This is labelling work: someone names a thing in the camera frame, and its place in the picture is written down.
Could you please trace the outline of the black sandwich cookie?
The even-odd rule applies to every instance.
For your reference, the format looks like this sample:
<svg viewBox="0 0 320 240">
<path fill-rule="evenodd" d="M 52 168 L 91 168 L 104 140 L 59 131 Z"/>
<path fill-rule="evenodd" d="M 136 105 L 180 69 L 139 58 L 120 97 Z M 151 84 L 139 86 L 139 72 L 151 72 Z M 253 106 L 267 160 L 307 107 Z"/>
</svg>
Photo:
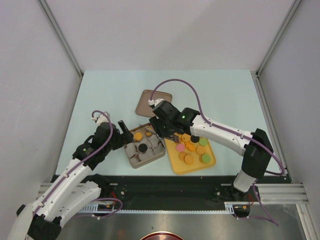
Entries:
<svg viewBox="0 0 320 240">
<path fill-rule="evenodd" d="M 147 146 L 145 143 L 141 143 L 141 144 L 138 146 L 138 151 L 139 151 L 140 153 L 145 153 L 147 150 L 148 150 L 148 146 Z"/>
<path fill-rule="evenodd" d="M 200 140 L 200 137 L 199 137 L 199 136 L 195 136 L 195 135 L 191 135 L 191 136 L 190 136 L 190 141 L 191 141 L 192 143 L 198 143 L 199 140 Z"/>
</svg>

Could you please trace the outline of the rose gold cookie tin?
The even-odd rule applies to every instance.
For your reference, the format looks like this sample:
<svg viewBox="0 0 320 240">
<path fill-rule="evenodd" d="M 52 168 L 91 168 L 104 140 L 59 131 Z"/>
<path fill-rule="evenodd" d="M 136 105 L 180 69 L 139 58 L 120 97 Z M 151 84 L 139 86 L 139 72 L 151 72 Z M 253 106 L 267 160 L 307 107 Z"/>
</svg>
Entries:
<svg viewBox="0 0 320 240">
<path fill-rule="evenodd" d="M 124 145 L 124 151 L 129 164 L 138 169 L 165 156 L 166 148 L 150 123 L 140 124 L 130 130 L 132 142 Z"/>
</svg>

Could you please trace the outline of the metal tongs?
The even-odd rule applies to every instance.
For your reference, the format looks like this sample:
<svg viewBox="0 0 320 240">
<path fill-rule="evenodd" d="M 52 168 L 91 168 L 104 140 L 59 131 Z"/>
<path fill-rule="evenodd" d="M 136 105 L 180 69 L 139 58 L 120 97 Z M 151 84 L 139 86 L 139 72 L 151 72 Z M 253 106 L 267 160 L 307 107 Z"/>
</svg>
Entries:
<svg viewBox="0 0 320 240">
<path fill-rule="evenodd" d="M 156 133 L 156 131 L 154 130 L 154 128 L 150 125 L 150 124 L 139 124 L 140 129 L 142 130 L 142 132 L 144 132 L 144 134 L 146 135 L 147 138 L 151 137 L 151 136 L 155 136 L 156 138 L 158 138 L 158 134 Z"/>
</svg>

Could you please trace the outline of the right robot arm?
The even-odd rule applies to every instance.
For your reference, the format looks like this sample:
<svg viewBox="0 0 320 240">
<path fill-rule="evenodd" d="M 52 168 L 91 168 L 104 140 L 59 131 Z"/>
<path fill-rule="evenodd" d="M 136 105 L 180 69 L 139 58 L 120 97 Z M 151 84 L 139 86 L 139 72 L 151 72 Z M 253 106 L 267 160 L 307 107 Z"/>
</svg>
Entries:
<svg viewBox="0 0 320 240">
<path fill-rule="evenodd" d="M 252 184 L 265 175 L 273 149 L 264 130 L 248 132 L 229 128 L 205 119 L 195 109 L 186 107 L 179 111 L 161 98 L 149 100 L 148 105 L 155 115 L 149 122 L 160 137 L 175 140 L 175 134 L 188 134 L 216 142 L 242 156 L 241 169 L 230 188 L 232 199 L 242 201 Z"/>
</svg>

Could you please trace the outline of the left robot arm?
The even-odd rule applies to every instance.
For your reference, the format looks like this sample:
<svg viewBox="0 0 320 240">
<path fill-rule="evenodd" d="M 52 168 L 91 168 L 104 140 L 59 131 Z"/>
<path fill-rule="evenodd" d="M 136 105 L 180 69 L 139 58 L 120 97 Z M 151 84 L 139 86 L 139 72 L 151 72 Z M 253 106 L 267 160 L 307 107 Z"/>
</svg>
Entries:
<svg viewBox="0 0 320 240">
<path fill-rule="evenodd" d="M 133 141 L 133 134 L 120 120 L 118 126 L 98 120 L 95 133 L 79 145 L 63 173 L 35 202 L 21 205 L 8 239 L 55 240 L 63 226 L 92 201 L 106 201 L 110 181 L 93 170 L 106 156 Z"/>
</svg>

